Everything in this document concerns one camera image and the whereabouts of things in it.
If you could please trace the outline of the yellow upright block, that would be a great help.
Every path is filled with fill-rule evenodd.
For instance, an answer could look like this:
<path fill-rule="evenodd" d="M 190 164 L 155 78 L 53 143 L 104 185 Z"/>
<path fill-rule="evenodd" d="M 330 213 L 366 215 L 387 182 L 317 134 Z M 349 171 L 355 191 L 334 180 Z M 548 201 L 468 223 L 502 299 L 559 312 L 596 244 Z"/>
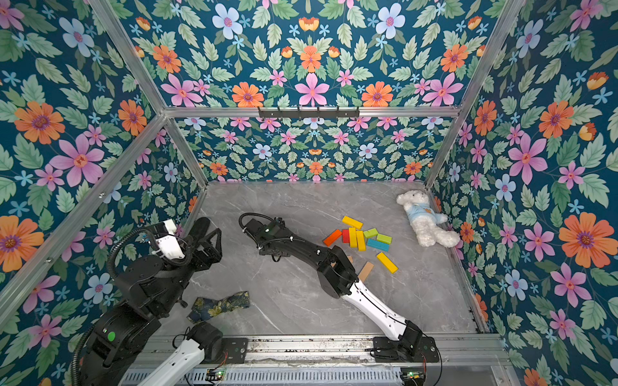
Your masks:
<path fill-rule="evenodd" d="M 365 233 L 361 230 L 357 230 L 356 231 L 356 238 L 357 238 L 357 249 L 360 252 L 365 252 L 367 246 L 366 246 L 366 240 L 365 240 Z"/>
<path fill-rule="evenodd" d="M 356 249 L 358 246 L 357 241 L 357 230 L 355 228 L 349 228 L 349 246 L 353 249 Z"/>

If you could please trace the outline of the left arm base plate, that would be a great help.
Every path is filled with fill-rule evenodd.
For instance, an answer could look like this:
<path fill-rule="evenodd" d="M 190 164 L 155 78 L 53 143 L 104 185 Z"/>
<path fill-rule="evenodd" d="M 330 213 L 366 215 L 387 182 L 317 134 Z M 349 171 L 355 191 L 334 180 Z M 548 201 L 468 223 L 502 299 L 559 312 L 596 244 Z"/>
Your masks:
<path fill-rule="evenodd" d="M 216 364 L 245 363 L 249 339 L 223 338 L 215 345 L 212 362 Z"/>

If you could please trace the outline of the green block right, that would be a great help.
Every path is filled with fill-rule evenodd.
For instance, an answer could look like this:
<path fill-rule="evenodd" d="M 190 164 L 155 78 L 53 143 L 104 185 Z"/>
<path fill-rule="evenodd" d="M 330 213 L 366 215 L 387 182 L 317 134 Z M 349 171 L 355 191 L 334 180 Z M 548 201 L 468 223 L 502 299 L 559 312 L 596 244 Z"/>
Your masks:
<path fill-rule="evenodd" d="M 383 234 L 378 234 L 376 236 L 376 240 L 381 242 L 381 243 L 384 243 L 384 244 L 391 244 L 392 243 L 392 237 L 391 236 L 386 236 L 386 235 L 383 235 Z"/>

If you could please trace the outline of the orange block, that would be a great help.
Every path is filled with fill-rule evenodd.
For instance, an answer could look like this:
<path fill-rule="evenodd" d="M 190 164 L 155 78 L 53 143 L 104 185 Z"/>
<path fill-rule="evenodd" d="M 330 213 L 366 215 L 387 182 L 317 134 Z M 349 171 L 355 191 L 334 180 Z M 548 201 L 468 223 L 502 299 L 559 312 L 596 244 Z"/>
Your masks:
<path fill-rule="evenodd" d="M 331 233 L 328 237 L 326 237 L 323 240 L 323 243 L 330 247 L 331 245 L 333 245 L 336 241 L 338 241 L 340 238 L 342 237 L 342 231 L 340 229 L 335 230 L 333 233 Z"/>

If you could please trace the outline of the light green block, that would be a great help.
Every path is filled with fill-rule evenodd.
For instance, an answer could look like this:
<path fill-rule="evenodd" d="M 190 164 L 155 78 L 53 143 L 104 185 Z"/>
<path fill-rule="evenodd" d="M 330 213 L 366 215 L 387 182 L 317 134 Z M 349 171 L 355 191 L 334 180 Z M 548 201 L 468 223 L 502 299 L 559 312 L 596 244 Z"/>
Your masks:
<path fill-rule="evenodd" d="M 376 228 L 371 228 L 364 231 L 364 236 L 366 239 L 375 239 L 379 235 L 379 232 Z"/>

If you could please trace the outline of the natural wood block right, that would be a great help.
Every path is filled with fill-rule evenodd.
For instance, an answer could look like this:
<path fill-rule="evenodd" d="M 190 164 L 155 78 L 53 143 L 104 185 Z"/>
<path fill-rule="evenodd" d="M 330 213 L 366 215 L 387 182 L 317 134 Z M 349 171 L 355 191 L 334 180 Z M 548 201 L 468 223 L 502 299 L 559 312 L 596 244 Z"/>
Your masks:
<path fill-rule="evenodd" d="M 372 262 L 366 262 L 365 265 L 362 266 L 360 272 L 358 273 L 358 278 L 360 281 L 366 281 L 370 276 L 374 268 L 374 264 Z"/>

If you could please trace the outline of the yellow block lower right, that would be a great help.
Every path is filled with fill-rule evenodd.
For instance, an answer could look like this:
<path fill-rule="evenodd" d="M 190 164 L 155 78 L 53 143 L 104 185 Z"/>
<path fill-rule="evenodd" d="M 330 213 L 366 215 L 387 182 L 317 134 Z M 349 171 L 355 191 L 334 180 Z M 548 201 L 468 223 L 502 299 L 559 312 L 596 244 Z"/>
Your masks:
<path fill-rule="evenodd" d="M 384 254 L 384 253 L 379 253 L 377 255 L 377 259 L 379 260 L 379 262 L 381 262 L 384 267 L 391 273 L 391 274 L 395 274 L 398 271 L 398 267 L 397 265 L 394 264 L 394 262 L 392 262 L 390 260 L 390 258 Z"/>

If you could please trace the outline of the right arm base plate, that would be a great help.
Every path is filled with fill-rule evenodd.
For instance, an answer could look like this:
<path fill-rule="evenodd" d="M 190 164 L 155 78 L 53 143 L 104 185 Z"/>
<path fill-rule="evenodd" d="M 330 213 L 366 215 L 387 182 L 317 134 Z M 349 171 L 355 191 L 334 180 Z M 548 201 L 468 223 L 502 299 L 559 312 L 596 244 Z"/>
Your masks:
<path fill-rule="evenodd" d="M 378 363 L 441 362 L 435 340 L 425 336 L 414 345 L 393 341 L 386 337 L 374 337 L 373 347 L 368 350 L 368 353 Z"/>

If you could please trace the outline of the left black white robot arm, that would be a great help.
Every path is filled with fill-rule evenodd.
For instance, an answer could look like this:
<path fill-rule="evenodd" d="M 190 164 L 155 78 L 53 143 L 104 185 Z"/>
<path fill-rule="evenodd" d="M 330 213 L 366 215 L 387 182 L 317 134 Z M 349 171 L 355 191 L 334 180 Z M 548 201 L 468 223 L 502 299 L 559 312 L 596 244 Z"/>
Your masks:
<path fill-rule="evenodd" d="M 182 299 L 194 273 L 221 261 L 221 230 L 211 229 L 201 217 L 188 236 L 175 234 L 171 220 L 135 228 L 116 243 L 107 257 L 107 270 L 122 294 L 122 301 L 104 313 L 78 341 L 70 374 L 74 385 L 118 384 L 149 338 Z M 136 259 L 122 273 L 117 255 L 136 237 L 147 237 L 153 252 Z"/>

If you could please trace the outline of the red block in pile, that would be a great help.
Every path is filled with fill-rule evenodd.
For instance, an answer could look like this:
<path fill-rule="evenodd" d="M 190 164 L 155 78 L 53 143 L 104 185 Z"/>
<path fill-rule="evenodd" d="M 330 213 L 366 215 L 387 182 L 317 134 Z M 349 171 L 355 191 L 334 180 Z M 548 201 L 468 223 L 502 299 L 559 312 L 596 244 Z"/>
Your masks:
<path fill-rule="evenodd" d="M 349 236 L 349 230 L 348 229 L 343 229 L 342 230 L 342 241 L 345 244 L 348 244 L 350 240 L 350 236 Z"/>

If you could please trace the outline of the black oval remote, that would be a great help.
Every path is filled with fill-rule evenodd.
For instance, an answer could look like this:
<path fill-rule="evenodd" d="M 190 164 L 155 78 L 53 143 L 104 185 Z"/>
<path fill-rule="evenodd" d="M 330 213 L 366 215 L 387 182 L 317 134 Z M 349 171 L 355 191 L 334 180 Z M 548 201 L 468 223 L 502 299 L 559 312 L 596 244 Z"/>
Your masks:
<path fill-rule="evenodd" d="M 204 236 L 206 236 L 206 234 L 209 231 L 209 227 L 211 225 L 211 220 L 209 220 L 208 217 L 200 217 L 197 220 L 195 220 L 195 222 L 193 223 L 193 226 L 188 234 L 188 236 L 190 236 L 193 241 L 199 241 L 201 240 Z"/>

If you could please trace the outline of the white vented strip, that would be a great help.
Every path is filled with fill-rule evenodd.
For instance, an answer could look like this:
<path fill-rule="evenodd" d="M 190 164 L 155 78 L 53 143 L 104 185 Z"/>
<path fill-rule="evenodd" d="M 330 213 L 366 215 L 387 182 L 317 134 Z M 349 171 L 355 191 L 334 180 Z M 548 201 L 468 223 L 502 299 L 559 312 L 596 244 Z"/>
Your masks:
<path fill-rule="evenodd" d="M 393 368 L 229 368 L 194 371 L 193 385 L 403 385 Z"/>

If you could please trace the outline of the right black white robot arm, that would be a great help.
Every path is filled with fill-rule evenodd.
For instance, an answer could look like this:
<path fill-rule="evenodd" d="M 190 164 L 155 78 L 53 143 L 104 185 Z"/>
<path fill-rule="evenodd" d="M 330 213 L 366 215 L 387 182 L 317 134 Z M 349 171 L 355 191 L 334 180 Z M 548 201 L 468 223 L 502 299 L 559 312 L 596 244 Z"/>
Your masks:
<path fill-rule="evenodd" d="M 372 320 L 389 339 L 393 351 L 380 354 L 375 348 L 375 358 L 412 360 L 419 353 L 422 330 L 366 287 L 343 249 L 314 244 L 294 234 L 280 217 L 246 212 L 239 216 L 238 223 L 241 231 L 256 244 L 260 255 L 270 256 L 274 262 L 282 257 L 298 258 L 315 269 L 324 292 L 350 303 Z"/>

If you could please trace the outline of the teal block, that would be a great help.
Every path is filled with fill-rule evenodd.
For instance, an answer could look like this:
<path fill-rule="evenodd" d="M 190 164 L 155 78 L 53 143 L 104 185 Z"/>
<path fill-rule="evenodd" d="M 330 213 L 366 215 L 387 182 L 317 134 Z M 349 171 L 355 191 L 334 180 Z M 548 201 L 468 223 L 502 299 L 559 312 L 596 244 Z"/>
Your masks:
<path fill-rule="evenodd" d="M 370 248 L 377 249 L 383 252 L 388 252 L 390 248 L 389 244 L 374 239 L 367 239 L 366 245 Z"/>

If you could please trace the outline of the metal hook rail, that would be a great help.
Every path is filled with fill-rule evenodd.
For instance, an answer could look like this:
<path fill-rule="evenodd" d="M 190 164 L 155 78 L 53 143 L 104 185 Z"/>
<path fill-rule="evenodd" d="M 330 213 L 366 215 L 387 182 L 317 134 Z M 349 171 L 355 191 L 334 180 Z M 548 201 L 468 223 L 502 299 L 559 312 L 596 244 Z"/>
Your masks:
<path fill-rule="evenodd" d="M 323 119 L 338 119 L 338 118 L 356 118 L 360 117 L 361 111 L 359 108 L 341 108 L 341 107 L 316 107 L 316 108 L 258 108 L 258 116 L 260 118 L 289 118 L 289 119 L 304 119 L 304 118 L 323 118 Z"/>

